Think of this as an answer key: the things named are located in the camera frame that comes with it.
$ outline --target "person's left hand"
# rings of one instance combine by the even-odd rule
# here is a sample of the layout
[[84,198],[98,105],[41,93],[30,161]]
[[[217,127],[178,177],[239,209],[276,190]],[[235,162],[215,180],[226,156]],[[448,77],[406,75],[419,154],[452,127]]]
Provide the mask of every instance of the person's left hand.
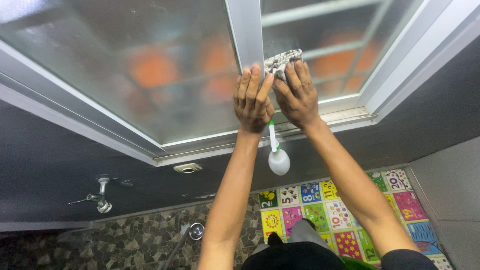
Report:
[[244,69],[242,76],[237,79],[233,94],[233,107],[240,120],[240,129],[255,134],[262,133],[275,111],[268,97],[273,84],[273,74],[269,73],[265,77],[260,91],[257,91],[259,82],[260,67],[258,65],[254,65],[252,71]]

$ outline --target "stainless steel bowl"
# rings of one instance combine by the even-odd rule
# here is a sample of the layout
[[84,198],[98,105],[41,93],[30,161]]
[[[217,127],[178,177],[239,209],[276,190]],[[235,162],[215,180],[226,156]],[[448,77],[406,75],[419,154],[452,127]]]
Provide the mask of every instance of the stainless steel bowl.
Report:
[[200,240],[204,235],[205,227],[201,223],[194,223],[190,226],[190,238],[193,240]]

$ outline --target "window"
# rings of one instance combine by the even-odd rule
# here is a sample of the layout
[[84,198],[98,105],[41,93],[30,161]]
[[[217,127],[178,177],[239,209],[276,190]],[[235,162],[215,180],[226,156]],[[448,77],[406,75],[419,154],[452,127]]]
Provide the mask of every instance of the window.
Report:
[[[233,146],[243,67],[302,49],[319,114],[349,129],[380,121],[479,28],[467,0],[23,2],[0,3],[0,98],[153,165]],[[278,135],[299,133],[276,109]]]

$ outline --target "stone tile floor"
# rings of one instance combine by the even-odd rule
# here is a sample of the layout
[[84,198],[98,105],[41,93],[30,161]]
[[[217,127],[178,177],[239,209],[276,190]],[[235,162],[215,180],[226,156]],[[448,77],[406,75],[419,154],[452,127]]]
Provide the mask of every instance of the stone tile floor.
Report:
[[[0,240],[0,270],[82,269],[154,270],[181,238],[182,225],[205,225],[211,203],[107,221],[80,232],[24,233]],[[264,242],[258,195],[250,196],[235,254],[240,269]],[[187,238],[170,269],[197,268],[201,241]]]

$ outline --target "gray wall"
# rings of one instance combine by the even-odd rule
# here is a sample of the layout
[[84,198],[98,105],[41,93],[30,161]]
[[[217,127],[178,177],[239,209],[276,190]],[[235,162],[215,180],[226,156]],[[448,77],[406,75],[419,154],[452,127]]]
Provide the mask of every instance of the gray wall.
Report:
[[[480,135],[480,39],[467,46],[377,125],[336,136],[363,169],[407,163]],[[215,193],[230,154],[197,160],[201,172],[155,168],[0,101],[0,222],[91,221],[196,201]],[[328,176],[308,140],[282,144],[291,158],[284,176],[257,155],[252,190]],[[103,173],[131,180],[109,184],[113,209],[68,206],[98,190]]]
[[410,164],[458,269],[480,265],[480,137]]

